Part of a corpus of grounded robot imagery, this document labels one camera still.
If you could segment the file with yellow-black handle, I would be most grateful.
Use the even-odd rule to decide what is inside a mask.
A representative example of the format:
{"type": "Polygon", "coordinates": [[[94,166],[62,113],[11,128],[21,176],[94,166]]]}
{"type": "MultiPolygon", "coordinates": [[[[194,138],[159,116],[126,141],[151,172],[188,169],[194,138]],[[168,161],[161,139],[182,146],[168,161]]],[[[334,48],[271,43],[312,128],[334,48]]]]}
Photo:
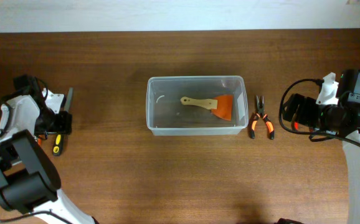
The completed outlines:
{"type": "Polygon", "coordinates": [[[64,110],[62,112],[61,128],[63,130],[56,135],[54,141],[54,146],[52,150],[54,156],[60,156],[63,153],[65,137],[72,133],[72,115],[69,113],[72,98],[73,98],[73,87],[70,87],[64,104],[64,110]]]}

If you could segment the orange scraper wooden handle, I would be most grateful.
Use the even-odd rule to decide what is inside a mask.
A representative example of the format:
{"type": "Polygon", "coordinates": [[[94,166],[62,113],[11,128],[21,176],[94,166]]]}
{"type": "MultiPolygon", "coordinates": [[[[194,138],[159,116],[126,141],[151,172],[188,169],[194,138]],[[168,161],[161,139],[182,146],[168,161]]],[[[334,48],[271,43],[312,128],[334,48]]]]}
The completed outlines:
{"type": "Polygon", "coordinates": [[[232,95],[220,95],[208,99],[194,99],[183,96],[180,101],[183,105],[198,106],[210,110],[213,115],[220,119],[231,121],[233,99],[232,95]]]}

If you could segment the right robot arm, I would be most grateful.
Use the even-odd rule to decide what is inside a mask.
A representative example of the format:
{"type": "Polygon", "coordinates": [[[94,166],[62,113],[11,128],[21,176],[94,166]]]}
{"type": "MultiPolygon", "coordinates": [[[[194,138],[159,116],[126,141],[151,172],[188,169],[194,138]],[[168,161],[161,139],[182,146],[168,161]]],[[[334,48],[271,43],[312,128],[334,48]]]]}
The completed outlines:
{"type": "Polygon", "coordinates": [[[360,223],[360,70],[345,70],[339,78],[330,73],[312,82],[320,88],[317,98],[284,92],[280,126],[312,142],[342,142],[348,170],[348,223],[360,223]]]}

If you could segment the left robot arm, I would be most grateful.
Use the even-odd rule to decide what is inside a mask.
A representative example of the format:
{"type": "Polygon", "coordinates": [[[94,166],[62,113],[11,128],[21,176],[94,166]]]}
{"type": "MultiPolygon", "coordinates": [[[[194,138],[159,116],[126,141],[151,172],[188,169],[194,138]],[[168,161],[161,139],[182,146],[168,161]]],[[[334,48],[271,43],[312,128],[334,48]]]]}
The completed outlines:
{"type": "Polygon", "coordinates": [[[72,132],[73,89],[53,93],[30,75],[13,82],[14,93],[0,99],[0,206],[20,212],[20,219],[96,224],[66,196],[57,169],[40,146],[54,135],[52,153],[63,153],[64,137],[72,132]]]}

